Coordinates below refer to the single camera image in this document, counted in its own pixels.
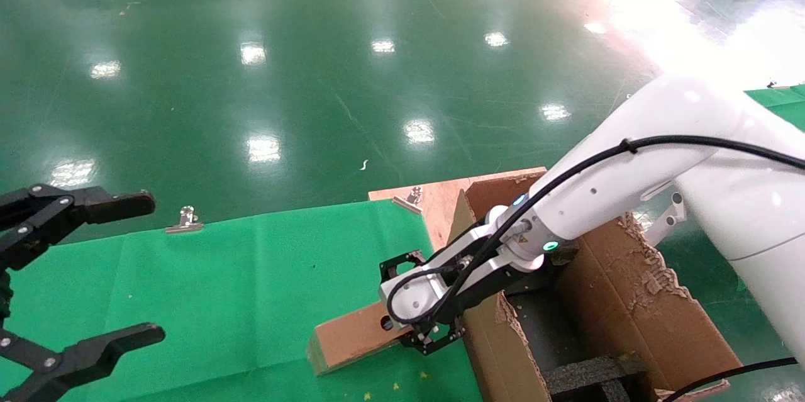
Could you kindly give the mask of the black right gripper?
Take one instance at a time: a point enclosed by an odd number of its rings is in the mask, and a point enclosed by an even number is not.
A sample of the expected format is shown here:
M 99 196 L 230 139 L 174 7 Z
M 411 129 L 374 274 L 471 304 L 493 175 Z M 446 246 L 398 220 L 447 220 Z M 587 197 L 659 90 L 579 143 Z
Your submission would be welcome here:
M 425 257 L 420 250 L 414 250 L 380 262 L 380 283 L 399 276 L 399 266 L 405 262 L 423 265 Z M 543 267 L 542 256 L 526 262 L 505 262 L 503 256 L 497 256 L 484 262 L 472 271 L 472 275 L 465 281 L 457 295 L 447 299 L 439 313 L 435 315 L 435 322 L 443 324 L 444 328 L 437 331 L 437 325 L 425 333 L 419 327 L 414 327 L 399 337 L 399 343 L 403 347 L 417 350 L 423 356 L 437 353 L 465 336 L 463 319 L 456 319 L 465 310 L 500 293 L 541 267 Z

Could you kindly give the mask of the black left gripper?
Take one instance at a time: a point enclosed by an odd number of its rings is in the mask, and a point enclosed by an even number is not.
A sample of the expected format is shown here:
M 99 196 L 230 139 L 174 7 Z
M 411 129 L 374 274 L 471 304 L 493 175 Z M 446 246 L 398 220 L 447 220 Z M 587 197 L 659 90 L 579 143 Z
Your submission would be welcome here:
M 84 224 L 103 224 L 155 212 L 150 192 L 112 195 L 102 187 L 59 189 L 35 184 L 2 195 L 0 319 L 11 316 L 11 276 L 23 270 Z M 121 328 L 83 339 L 55 352 L 2 330 L 1 356 L 31 371 L 3 401 L 57 401 L 69 391 L 106 379 L 123 354 L 163 342 L 166 333 L 153 323 Z

